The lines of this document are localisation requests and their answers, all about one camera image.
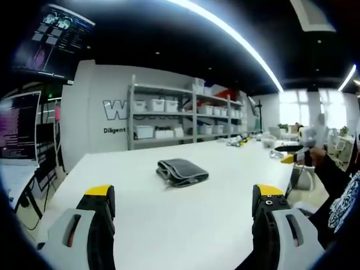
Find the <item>person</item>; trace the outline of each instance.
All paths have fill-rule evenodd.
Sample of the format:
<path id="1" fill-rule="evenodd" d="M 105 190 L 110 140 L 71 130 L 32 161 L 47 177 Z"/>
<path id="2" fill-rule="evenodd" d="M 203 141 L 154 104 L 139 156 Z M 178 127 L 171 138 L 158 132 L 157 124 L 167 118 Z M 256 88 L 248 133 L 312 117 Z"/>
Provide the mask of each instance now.
<path id="1" fill-rule="evenodd" d="M 336 240 L 336 235 L 351 212 L 358 193 L 360 157 L 354 144 L 352 157 L 346 171 L 341 170 L 324 149 L 310 149 L 315 173 L 323 183 L 329 197 L 309 220 L 318 229 L 318 239 L 324 248 Z"/>
<path id="2" fill-rule="evenodd" d="M 360 121 L 357 134 L 360 134 Z M 340 264 L 334 258 L 348 258 L 353 255 L 349 245 L 359 238 L 360 224 L 360 137 L 357 138 L 349 166 L 341 170 L 324 149 L 310 149 L 315 173 L 323 183 L 329 197 L 323 205 L 309 217 L 318 231 L 318 240 L 324 249 L 329 250 L 314 269 Z"/>
<path id="3" fill-rule="evenodd" d="M 296 126 L 296 128 L 298 129 L 298 132 L 299 132 L 299 129 L 300 129 L 300 128 L 303 128 L 303 127 L 304 127 L 303 125 L 299 124 L 298 122 L 295 123 L 295 126 Z"/>

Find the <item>computer screen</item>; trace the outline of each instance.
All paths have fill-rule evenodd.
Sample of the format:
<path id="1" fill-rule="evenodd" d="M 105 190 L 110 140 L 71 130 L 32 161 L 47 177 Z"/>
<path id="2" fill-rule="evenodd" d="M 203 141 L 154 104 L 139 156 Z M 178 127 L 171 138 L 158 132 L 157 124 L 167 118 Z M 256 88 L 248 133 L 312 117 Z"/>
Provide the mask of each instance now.
<path id="1" fill-rule="evenodd" d="M 259 117 L 259 111 L 256 109 L 255 101 L 249 96 L 247 96 L 247 99 L 249 100 L 249 104 L 251 107 L 251 111 L 253 112 L 253 115 Z"/>
<path id="2" fill-rule="evenodd" d="M 94 26 L 66 8 L 44 6 L 14 55 L 13 71 L 73 84 L 80 53 L 87 50 Z"/>
<path id="3" fill-rule="evenodd" d="M 40 92 L 18 94 L 0 102 L 0 159 L 37 161 L 36 117 Z"/>

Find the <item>black ceiling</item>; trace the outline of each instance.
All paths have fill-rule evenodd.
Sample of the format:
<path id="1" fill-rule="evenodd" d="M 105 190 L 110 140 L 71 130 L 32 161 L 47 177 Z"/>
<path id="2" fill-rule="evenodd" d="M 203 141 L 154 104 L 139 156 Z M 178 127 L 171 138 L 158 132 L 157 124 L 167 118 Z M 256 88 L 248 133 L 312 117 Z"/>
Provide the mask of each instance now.
<path id="1" fill-rule="evenodd" d="M 354 64 L 338 34 L 302 31 L 289 0 L 192 1 L 240 33 L 262 56 L 284 89 L 338 88 Z M 277 92 L 260 64 L 229 34 L 174 3 L 79 1 L 65 7 L 96 23 L 86 58 L 95 59 L 98 64 L 173 71 L 251 95 Z M 344 92 L 356 90 L 349 83 Z"/>

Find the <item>gray cloth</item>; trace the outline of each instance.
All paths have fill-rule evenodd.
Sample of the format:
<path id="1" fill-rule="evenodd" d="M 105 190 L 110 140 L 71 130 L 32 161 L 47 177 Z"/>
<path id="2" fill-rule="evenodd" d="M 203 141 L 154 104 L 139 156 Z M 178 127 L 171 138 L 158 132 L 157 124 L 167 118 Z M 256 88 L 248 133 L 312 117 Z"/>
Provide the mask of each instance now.
<path id="1" fill-rule="evenodd" d="M 185 159 L 157 162 L 157 174 L 174 187 L 186 187 L 207 180 L 209 173 Z"/>

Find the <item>white table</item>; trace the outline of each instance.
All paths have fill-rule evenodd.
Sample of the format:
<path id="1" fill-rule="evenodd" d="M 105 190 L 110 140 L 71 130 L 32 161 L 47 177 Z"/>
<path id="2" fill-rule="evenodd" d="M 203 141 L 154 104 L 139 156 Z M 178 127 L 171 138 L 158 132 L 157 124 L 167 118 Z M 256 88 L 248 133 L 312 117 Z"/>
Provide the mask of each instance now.
<path id="1" fill-rule="evenodd" d="M 42 213 L 29 188 L 29 183 L 35 181 L 34 173 L 37 168 L 38 166 L 36 165 L 21 166 L 0 164 L 0 174 L 5 192 L 9 197 L 10 207 L 16 212 L 19 207 L 20 196 L 26 193 L 36 214 L 41 218 Z"/>
<path id="2" fill-rule="evenodd" d="M 203 183 L 166 188 L 157 161 L 184 158 L 209 172 Z M 284 193 L 292 164 L 269 157 L 260 142 L 229 147 L 216 141 L 87 154 L 56 191 L 38 241 L 93 186 L 115 187 L 114 261 L 123 270 L 234 270 L 252 251 L 253 185 Z"/>
<path id="3" fill-rule="evenodd" d="M 295 133 L 283 133 L 283 134 L 281 134 L 281 138 L 283 140 L 295 140 L 295 141 L 297 141 L 298 137 L 299 137 L 299 135 L 295 134 Z"/>

